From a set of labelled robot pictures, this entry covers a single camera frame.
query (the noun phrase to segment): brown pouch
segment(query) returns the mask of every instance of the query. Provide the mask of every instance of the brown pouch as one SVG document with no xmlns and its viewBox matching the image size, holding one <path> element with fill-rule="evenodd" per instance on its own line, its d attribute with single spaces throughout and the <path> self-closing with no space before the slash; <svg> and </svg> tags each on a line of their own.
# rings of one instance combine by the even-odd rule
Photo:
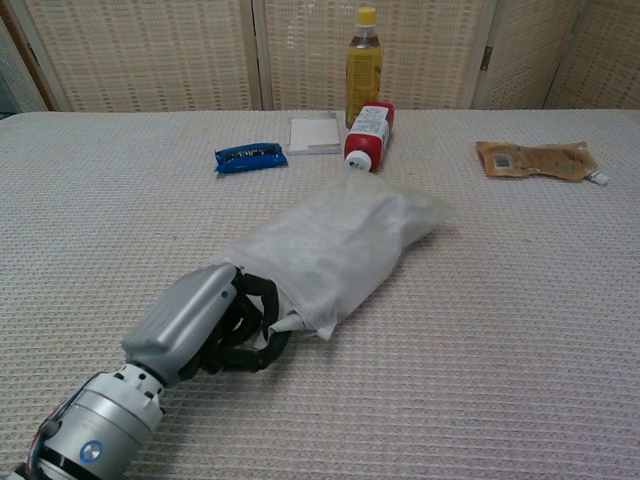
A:
<svg viewBox="0 0 640 480">
<path fill-rule="evenodd" d="M 598 185 L 606 185 L 609 180 L 598 170 L 585 142 L 539 147 L 477 142 L 476 148 L 489 177 L 551 175 L 572 182 L 588 178 Z"/>
</svg>

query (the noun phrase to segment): plastic bottle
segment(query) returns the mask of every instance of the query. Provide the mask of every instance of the plastic bottle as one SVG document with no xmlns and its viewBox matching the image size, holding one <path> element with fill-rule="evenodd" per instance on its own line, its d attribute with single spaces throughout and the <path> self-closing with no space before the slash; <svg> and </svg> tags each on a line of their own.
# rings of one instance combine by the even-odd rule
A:
<svg viewBox="0 0 640 480">
<path fill-rule="evenodd" d="M 351 127 L 344 144 L 348 167 L 375 172 L 391 135 L 395 110 L 390 103 L 369 102 Z"/>
<path fill-rule="evenodd" d="M 375 8 L 358 9 L 356 33 L 347 49 L 347 128 L 351 128 L 365 103 L 378 99 L 382 47 L 375 30 L 376 17 Z"/>
</svg>

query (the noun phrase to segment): bottle label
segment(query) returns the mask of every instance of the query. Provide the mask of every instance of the bottle label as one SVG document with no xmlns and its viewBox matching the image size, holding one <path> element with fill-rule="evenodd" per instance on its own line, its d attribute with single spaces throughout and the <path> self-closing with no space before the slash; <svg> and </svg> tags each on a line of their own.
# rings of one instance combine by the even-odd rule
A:
<svg viewBox="0 0 640 480">
<path fill-rule="evenodd" d="M 382 49 L 349 47 L 347 50 L 346 125 L 353 126 L 362 106 L 378 99 Z"/>
<path fill-rule="evenodd" d="M 382 140 L 382 148 L 384 149 L 389 139 L 388 113 L 389 109 L 387 107 L 363 107 L 349 133 L 360 133 L 378 137 Z"/>
</svg>

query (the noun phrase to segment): ketchup bottle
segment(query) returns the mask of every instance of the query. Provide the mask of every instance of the ketchup bottle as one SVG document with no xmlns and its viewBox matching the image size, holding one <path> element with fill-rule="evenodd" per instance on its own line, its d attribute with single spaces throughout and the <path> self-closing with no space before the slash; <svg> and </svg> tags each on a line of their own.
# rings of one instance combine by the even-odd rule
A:
<svg viewBox="0 0 640 480">
<path fill-rule="evenodd" d="M 367 102 L 351 127 L 344 144 L 348 167 L 375 172 L 393 127 L 394 108 L 390 103 Z"/>
</svg>

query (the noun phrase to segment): yellow bottle cap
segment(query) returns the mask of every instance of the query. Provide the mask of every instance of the yellow bottle cap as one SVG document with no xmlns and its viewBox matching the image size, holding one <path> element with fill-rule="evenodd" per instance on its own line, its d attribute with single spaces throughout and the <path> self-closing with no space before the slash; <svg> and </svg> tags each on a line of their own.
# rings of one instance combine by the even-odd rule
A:
<svg viewBox="0 0 640 480">
<path fill-rule="evenodd" d="M 376 9 L 373 7 L 360 7 L 358 9 L 358 25 L 368 26 L 376 24 Z"/>
</svg>

